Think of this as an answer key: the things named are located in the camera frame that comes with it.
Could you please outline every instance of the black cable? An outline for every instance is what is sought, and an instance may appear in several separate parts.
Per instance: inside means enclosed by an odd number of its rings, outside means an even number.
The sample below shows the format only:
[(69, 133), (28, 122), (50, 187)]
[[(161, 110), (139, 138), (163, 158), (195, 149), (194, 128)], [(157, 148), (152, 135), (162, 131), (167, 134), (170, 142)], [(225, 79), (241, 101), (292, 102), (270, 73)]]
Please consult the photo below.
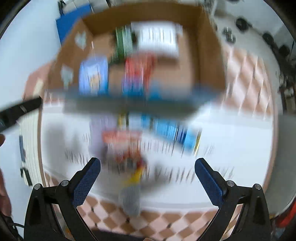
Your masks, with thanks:
[(21, 227), (21, 228), (25, 228), (25, 226), (24, 225), (21, 225), (21, 224), (19, 224), (19, 223), (10, 223), (10, 224), (8, 224), (9, 226), (15, 226), (15, 227)]

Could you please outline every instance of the cardboard box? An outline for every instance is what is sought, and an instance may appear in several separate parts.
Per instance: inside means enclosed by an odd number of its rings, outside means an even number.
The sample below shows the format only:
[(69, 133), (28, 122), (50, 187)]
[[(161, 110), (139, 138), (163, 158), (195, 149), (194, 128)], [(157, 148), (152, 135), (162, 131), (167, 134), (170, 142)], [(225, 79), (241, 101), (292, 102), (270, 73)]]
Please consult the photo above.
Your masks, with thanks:
[(191, 112), (219, 96), (225, 90), (224, 64), (219, 40), (207, 14), (201, 6), (172, 2), (121, 5), (78, 21), (49, 73), (49, 89), (77, 97), (81, 62), (94, 55), (110, 59), (114, 51), (112, 31), (116, 27), (153, 20), (172, 21), (183, 27), (183, 35), (178, 38), (179, 58), (158, 61), (151, 77), (157, 80), (162, 96), (154, 99), (123, 96), (124, 64), (118, 64), (109, 68), (109, 93), (96, 97), (100, 106), (135, 111), (144, 108), (146, 112), (158, 109), (161, 113), (163, 109)]

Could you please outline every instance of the blue package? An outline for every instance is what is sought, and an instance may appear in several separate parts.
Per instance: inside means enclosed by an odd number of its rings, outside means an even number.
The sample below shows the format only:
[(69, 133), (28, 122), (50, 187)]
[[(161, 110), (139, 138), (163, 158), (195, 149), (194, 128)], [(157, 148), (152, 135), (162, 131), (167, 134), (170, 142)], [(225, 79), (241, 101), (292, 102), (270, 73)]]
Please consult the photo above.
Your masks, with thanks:
[(144, 96), (144, 87), (141, 79), (124, 77), (122, 81), (122, 94), (124, 96)]
[(183, 142), (184, 149), (192, 151), (195, 155), (198, 151), (200, 136), (201, 136), (201, 131), (198, 131), (198, 133), (196, 133), (194, 131), (187, 130), (187, 133)]
[(167, 120), (154, 120), (153, 122), (154, 133), (166, 139), (175, 141), (177, 130), (177, 123), (169, 122)]
[(106, 56), (94, 56), (80, 64), (79, 93), (99, 95), (108, 92), (108, 60)]
[(181, 145), (183, 145), (186, 138), (186, 134), (187, 134), (187, 128), (180, 125), (178, 128), (176, 141), (179, 142)]
[(150, 130), (151, 117), (138, 113), (127, 114), (128, 128), (130, 130)]

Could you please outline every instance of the white wall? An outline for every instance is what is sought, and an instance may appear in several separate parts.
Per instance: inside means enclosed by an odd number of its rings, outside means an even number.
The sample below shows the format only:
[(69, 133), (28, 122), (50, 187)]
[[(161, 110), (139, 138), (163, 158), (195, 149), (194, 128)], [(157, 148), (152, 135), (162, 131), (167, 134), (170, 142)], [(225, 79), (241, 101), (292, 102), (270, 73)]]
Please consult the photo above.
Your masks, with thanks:
[(217, 1), (217, 10), (235, 17), (243, 16), (262, 33), (269, 31), (272, 35), (275, 35), (283, 25), (282, 20), (263, 0), (240, 0), (238, 3), (231, 3), (227, 0)]

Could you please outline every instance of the red package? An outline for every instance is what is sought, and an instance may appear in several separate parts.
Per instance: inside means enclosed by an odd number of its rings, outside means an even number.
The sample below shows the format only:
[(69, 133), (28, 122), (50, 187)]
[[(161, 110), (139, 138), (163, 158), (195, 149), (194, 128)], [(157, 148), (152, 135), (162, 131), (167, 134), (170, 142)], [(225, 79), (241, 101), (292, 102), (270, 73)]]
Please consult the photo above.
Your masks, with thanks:
[(126, 59), (125, 84), (135, 89), (149, 89), (149, 80), (155, 66), (156, 57), (153, 54), (139, 54)]
[(141, 131), (105, 131), (103, 141), (108, 145), (108, 152), (114, 156), (117, 163), (128, 158), (140, 159), (138, 141), (142, 138)]

